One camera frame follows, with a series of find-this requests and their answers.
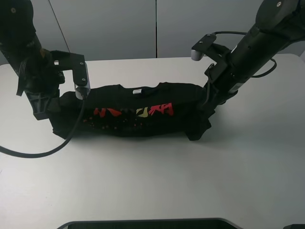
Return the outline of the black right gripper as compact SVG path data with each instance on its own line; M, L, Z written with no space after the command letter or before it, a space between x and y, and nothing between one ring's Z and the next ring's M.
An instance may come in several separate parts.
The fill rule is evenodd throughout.
M208 82L204 86L205 96L199 102L197 109L201 115L213 115L216 105L223 103L235 94L233 88L237 83L236 50L213 43L217 53L217 61L209 65L204 74Z

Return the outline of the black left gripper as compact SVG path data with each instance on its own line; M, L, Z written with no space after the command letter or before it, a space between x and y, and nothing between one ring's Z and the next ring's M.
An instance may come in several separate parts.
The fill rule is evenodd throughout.
M84 55L40 50L34 52L20 64L16 95L28 92L28 100L37 120L49 119L48 107L54 96L47 94L65 83L63 71L73 70Z

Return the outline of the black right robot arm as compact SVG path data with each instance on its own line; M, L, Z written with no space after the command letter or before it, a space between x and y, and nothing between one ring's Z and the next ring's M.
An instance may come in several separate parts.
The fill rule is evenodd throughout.
M204 55L215 61L205 71L206 100L198 105L208 115L289 45L305 39L305 2L303 0L264 0L254 25L233 50L215 43L216 33L203 36L191 49L191 59Z

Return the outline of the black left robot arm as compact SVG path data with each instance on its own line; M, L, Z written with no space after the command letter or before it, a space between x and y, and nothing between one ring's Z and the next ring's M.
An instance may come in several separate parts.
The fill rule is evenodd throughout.
M85 100L90 84L81 54L42 48L33 24L29 0L0 2L0 51L18 76L17 96L25 94L37 120L60 112L59 86L64 71L71 70L76 97Z

